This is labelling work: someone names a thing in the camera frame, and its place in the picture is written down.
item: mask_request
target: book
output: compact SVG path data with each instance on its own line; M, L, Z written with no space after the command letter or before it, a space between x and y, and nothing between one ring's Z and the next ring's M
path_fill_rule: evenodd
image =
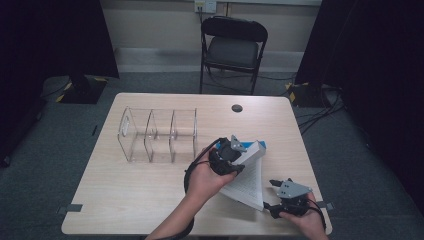
M243 164L245 168L229 184L225 185L220 192L227 197L246 204L259 211L263 210L262 197L262 157L266 148L258 141L253 142L246 152L233 162Z

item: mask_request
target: forearm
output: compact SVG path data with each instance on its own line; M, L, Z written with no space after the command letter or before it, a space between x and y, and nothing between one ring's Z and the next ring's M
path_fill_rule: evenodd
M175 210L146 239L160 239L182 232L206 201L186 195Z

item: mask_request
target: acrylic organizer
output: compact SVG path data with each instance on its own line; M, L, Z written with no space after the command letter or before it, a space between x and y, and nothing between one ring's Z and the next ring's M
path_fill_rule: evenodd
M196 109L127 107L118 140L129 162L192 162L197 154Z

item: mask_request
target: table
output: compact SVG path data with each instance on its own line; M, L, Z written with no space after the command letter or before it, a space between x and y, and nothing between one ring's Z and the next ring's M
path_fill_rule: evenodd
M231 107L239 104L243 111ZM72 200L80 212L68 212L62 231L78 235L147 235L177 206L184 196L187 164L129 163L117 133L125 107L144 109L197 108L199 146L235 134L241 141L264 140L262 159L264 201L279 202L270 179L310 186L322 196L311 167L289 100L283 97L191 94L120 93L116 96L84 175ZM323 210L327 234L331 233ZM217 194L196 215L191 235L296 235L298 229L284 219L273 219Z

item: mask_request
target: person's right hand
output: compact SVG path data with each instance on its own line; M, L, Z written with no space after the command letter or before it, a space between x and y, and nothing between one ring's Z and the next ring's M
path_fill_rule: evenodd
M309 200L316 202L315 196L312 192L308 193L308 198ZM316 208L316 206L310 202L309 206ZM328 240L328 236L325 234L324 228L322 227L323 223L321 216L316 211L308 210L301 217L286 212L280 212L280 217L296 224L300 231L302 231L302 233L311 240Z

